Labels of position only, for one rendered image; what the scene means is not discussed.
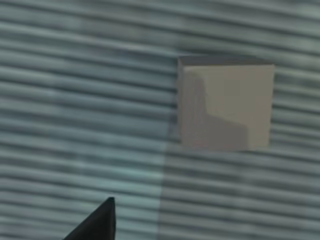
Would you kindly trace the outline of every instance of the cube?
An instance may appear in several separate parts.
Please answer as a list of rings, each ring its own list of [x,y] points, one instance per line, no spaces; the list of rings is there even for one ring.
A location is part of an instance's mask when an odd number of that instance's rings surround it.
[[[178,59],[181,144],[246,151],[269,145],[275,66],[254,56],[192,55]]]

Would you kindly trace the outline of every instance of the corrugated metal sheet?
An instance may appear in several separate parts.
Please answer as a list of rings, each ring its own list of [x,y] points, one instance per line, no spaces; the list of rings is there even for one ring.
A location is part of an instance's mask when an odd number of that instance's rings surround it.
[[[174,134],[176,57],[277,64],[271,146]],[[118,240],[318,240],[320,2],[0,0],[0,238],[57,240],[109,196]]]

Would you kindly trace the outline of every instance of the dark top surface of cube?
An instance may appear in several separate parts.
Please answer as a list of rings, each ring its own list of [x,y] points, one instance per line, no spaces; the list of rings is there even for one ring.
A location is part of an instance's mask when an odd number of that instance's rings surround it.
[[[250,55],[189,55],[178,58],[183,66],[210,66],[210,65],[272,65],[268,60]]]

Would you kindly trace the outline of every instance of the cube front face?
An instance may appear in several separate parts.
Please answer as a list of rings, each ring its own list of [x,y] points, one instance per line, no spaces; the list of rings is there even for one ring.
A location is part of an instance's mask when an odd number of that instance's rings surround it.
[[[183,145],[220,151],[268,146],[274,65],[179,64],[178,75]]]

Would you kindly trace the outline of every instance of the black object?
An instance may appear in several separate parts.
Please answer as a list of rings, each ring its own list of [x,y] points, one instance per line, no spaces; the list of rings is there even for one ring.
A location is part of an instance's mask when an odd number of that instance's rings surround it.
[[[116,204],[108,198],[63,240],[115,240]]]

